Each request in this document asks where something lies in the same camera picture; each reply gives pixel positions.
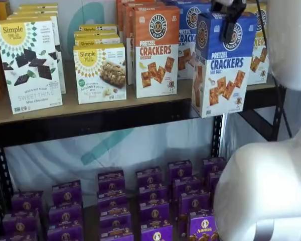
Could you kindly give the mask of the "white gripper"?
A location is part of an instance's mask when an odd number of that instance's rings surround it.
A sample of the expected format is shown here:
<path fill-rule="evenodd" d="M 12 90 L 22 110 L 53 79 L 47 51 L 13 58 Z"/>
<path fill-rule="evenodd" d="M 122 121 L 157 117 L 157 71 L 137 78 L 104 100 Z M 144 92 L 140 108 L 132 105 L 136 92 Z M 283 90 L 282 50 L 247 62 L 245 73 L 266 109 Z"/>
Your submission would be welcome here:
<path fill-rule="evenodd" d="M 225 13 L 222 40 L 230 43 L 237 20 L 246 9 L 246 0 L 215 0 L 211 2 L 211 12 Z"/>

